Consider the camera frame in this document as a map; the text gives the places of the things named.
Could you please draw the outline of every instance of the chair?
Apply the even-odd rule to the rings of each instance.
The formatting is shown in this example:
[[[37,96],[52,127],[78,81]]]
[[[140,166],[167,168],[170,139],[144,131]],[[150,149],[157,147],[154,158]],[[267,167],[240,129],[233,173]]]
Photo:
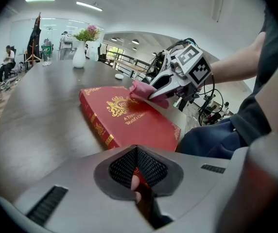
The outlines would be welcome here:
[[[14,52],[15,57],[16,57],[16,49],[15,49],[15,47],[12,46],[12,47],[10,48],[10,50],[12,50],[12,51]],[[16,79],[16,77],[18,76],[18,73],[15,71],[15,66],[14,66],[11,70],[9,70],[9,73],[8,73],[8,80],[9,80],[10,82],[14,81],[14,80]]]

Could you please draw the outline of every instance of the gray device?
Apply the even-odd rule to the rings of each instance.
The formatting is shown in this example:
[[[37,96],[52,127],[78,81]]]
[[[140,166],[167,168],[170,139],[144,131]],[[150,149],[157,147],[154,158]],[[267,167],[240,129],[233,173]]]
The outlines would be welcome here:
[[[136,145],[106,150],[63,164],[13,205],[0,203],[31,233],[213,233],[248,162],[278,181],[278,135],[236,150],[230,161]],[[136,166],[155,195],[158,216],[169,219],[163,227],[156,229],[136,207],[129,189]]]

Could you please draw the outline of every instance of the gray table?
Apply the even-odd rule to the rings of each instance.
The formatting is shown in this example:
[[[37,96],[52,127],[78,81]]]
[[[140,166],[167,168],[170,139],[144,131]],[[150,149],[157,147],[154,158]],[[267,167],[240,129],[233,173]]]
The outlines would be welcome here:
[[[13,201],[63,162],[103,151],[80,108],[79,91],[97,86],[130,87],[102,62],[85,68],[72,61],[36,64],[17,85],[0,118],[0,195]],[[156,108],[182,129],[186,116],[174,107]]]

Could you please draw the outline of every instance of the black mesh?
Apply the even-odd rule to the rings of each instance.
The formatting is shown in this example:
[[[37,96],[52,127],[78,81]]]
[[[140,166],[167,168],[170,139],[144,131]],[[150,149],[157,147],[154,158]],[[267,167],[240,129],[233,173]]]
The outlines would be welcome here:
[[[66,188],[54,186],[27,214],[27,217],[43,226],[67,192]]]
[[[133,149],[110,165],[109,173],[111,178],[123,186],[130,188],[136,162],[137,149]]]
[[[114,161],[109,167],[112,179],[130,188],[135,168],[138,167],[150,187],[167,175],[167,167],[146,152],[134,148]]]
[[[206,169],[206,170],[211,171],[211,172],[215,172],[215,173],[224,173],[225,170],[226,170],[223,167],[212,166],[212,165],[208,165],[208,164],[202,165],[201,168]]]
[[[144,151],[137,150],[138,168],[148,185],[152,187],[167,175],[167,167]]]

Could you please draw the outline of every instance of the book cover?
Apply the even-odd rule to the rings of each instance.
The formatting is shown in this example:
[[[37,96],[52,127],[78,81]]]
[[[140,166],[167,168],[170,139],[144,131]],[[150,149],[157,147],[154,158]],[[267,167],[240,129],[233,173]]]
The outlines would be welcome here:
[[[125,87],[82,89],[79,99],[108,149],[140,144],[175,151],[181,129]]]

